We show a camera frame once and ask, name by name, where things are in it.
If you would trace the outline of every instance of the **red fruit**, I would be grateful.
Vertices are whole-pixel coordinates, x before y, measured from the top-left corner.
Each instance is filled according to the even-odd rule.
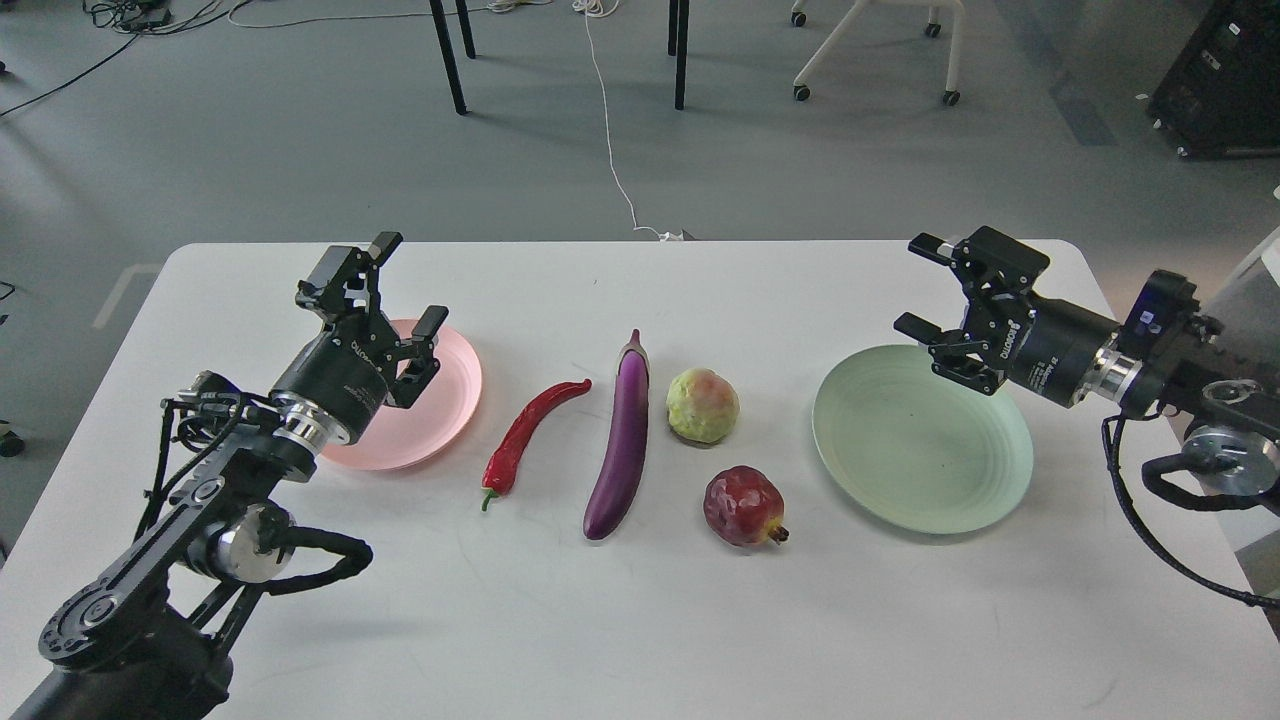
[[[730,468],[707,486],[703,515],[724,542],[750,547],[787,539],[782,527],[782,493],[764,473],[746,465]]]

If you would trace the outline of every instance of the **robotic arm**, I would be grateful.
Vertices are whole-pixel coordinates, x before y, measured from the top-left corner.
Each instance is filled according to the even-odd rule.
[[[282,479],[310,479],[328,442],[356,442],[380,405],[411,406],[439,369],[435,333],[448,310],[428,307],[402,341],[380,309],[378,273],[401,240],[329,247],[298,283],[297,305],[324,324],[269,396],[206,372],[165,402],[160,468],[136,542],[45,625],[40,652],[55,669],[14,717],[204,717],[228,697],[230,648],[262,594],[321,587],[372,561],[358,539],[296,527],[269,496]],[[197,452],[165,482],[174,415],[177,439]],[[172,510],[160,518],[165,502]],[[274,579],[297,547],[340,560]],[[186,616],[168,603],[174,565],[218,582]],[[205,632],[228,603],[220,626]]]
[[[1196,286],[1175,273],[1152,273],[1120,324],[1037,295],[1032,286],[1048,258],[989,227],[955,243],[920,234],[909,250],[948,266],[969,301],[956,329],[910,313],[893,323],[928,348],[934,373],[986,395],[1012,380],[1064,407],[1089,392],[1116,402],[1120,414],[1103,425],[1103,441],[1121,507],[1139,536],[1196,582],[1249,605],[1280,607],[1204,580],[1169,556],[1133,511],[1119,477],[1124,423],[1174,409],[1193,421],[1178,455],[1143,464],[1147,488],[1188,510],[1262,505],[1280,515],[1280,356],[1242,357],[1217,347],[1222,324],[1199,314]],[[1196,495],[1165,479],[1179,470],[1219,492]]]

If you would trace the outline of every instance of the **black equipment box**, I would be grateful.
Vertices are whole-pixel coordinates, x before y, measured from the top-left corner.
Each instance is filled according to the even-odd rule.
[[[1280,0],[1216,0],[1147,114],[1183,158],[1280,155]]]

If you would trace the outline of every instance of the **plate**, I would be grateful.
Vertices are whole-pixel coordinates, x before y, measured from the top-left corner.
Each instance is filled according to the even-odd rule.
[[[922,533],[984,528],[1030,484],[1032,436],[1014,401],[933,374],[928,352],[913,345],[836,365],[813,404],[813,436],[845,492]]]
[[[392,320],[408,337],[416,319]],[[435,334],[440,372],[412,407],[387,407],[374,415],[356,445],[330,445],[320,456],[357,470],[397,470],[439,452],[471,420],[480,402],[480,357],[467,338],[442,325]]]

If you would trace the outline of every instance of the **white table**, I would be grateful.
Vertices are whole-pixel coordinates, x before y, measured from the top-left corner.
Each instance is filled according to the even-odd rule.
[[[128,546],[159,400],[204,369],[269,389],[317,329],[292,297],[323,247],[196,245],[169,259],[0,574],[0,712],[49,671],[36,651],[49,615]],[[1078,251],[1037,247],[1053,259],[1038,291],[1107,313]],[[1064,410],[1006,386],[1032,429],[1036,471],[1018,510],[970,536],[896,530],[829,480],[809,429],[824,374],[858,350],[906,342],[891,328],[902,311],[960,320],[951,274],[905,242],[406,243],[383,292],[393,318],[451,307],[484,364],[479,411],[425,464],[376,474],[321,462],[311,483],[273,495],[301,524],[364,538],[376,556],[355,579],[265,598],[232,652],[232,700],[212,717],[1133,719],[1280,707],[1280,647],[1261,612],[1176,575],[1121,518],[1100,448],[1106,401]],[[649,456],[631,512],[593,544],[582,509],[631,328],[653,368]],[[709,450],[664,429],[666,384],[694,365],[742,398],[737,429]],[[595,389],[548,418],[515,493],[481,514],[480,474],[511,419],[547,386],[584,377]],[[1126,433],[1130,474],[1175,450],[1164,423]],[[782,488],[785,546],[744,555],[707,529],[703,488],[736,464]],[[1139,495],[1178,556],[1244,584],[1212,518]],[[289,570],[303,569],[300,552]],[[186,610],[209,585],[175,571],[173,587]]]

